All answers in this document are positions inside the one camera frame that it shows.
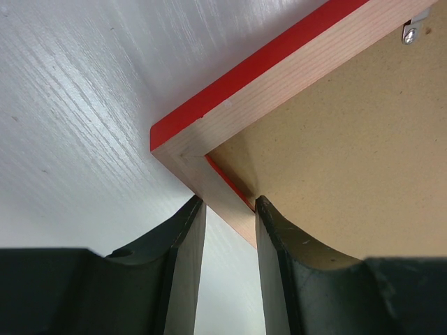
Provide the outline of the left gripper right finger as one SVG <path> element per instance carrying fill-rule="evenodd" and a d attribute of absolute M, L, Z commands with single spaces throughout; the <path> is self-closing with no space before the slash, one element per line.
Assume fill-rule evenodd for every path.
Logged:
<path fill-rule="evenodd" d="M 256 200 L 256 243 L 267 334 L 387 334 L 367 264 L 292 224 L 265 196 Z"/>

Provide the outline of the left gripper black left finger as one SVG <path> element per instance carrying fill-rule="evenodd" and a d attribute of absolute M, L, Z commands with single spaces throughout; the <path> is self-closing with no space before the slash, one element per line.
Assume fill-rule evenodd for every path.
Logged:
<path fill-rule="evenodd" d="M 198 196 L 107 256 L 105 334 L 192 334 L 205 241 Z"/>

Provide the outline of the red picture frame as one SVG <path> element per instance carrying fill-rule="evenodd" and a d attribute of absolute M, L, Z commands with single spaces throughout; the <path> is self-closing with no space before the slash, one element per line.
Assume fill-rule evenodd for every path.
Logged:
<path fill-rule="evenodd" d="M 444 256 L 446 2 L 325 3 L 154 124 L 150 151 L 250 248 L 264 195 L 355 258 Z"/>

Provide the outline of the silver frame retaining clip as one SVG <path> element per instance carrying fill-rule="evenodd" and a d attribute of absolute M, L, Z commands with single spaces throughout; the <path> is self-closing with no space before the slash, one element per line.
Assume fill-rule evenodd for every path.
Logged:
<path fill-rule="evenodd" d="M 430 8 L 426 8 L 423 12 L 411 18 L 406 22 L 402 29 L 402 44 L 410 45 L 415 42 L 420 33 L 422 22 L 430 14 Z"/>

